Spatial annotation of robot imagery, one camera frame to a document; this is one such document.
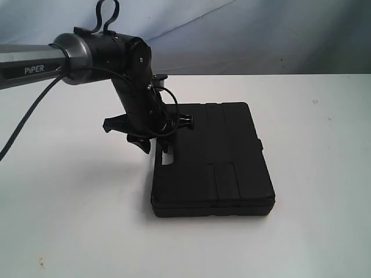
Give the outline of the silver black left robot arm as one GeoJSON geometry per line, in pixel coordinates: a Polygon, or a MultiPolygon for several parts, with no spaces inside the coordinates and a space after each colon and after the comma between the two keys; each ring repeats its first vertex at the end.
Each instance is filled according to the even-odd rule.
{"type": "Polygon", "coordinates": [[[59,35],[48,45],[1,45],[1,89],[54,79],[69,85],[110,80],[125,114],[104,121],[145,153],[150,139],[174,131],[175,118],[162,102],[167,78],[151,69],[151,48],[123,34],[59,35]]]}

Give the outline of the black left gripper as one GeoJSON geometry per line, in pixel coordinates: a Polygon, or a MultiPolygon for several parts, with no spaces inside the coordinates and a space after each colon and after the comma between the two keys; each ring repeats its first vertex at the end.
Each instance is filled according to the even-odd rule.
{"type": "Polygon", "coordinates": [[[125,113],[111,118],[111,130],[126,134],[126,140],[149,154],[148,138],[162,137],[162,152],[173,147],[174,135],[168,136],[168,108],[160,91],[153,87],[152,75],[115,76],[111,79],[125,113]]]}

